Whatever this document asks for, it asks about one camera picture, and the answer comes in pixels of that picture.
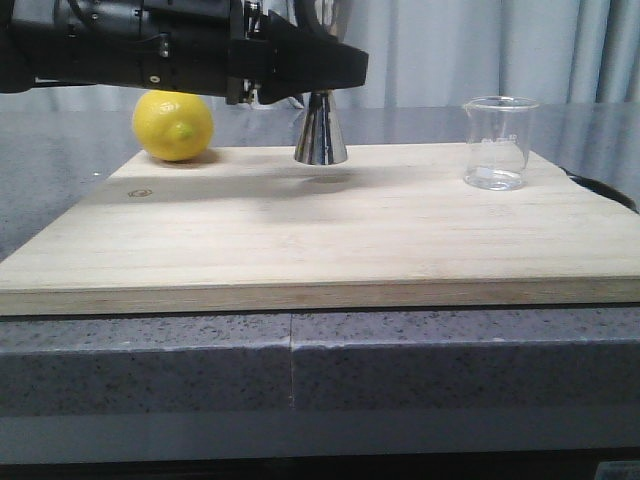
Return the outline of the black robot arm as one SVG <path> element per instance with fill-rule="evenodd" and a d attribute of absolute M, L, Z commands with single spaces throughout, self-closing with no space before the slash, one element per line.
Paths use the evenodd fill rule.
<path fill-rule="evenodd" d="M 1 89 L 113 85 L 272 104 L 359 87 L 368 56 L 308 1 L 294 21 L 257 1 L 5 1 Z"/>

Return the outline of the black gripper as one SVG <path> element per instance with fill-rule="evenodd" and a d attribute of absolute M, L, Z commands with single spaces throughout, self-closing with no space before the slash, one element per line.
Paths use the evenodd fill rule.
<path fill-rule="evenodd" d="M 369 55 L 259 1 L 12 1 L 9 90 L 109 85 L 273 104 L 362 86 Z"/>

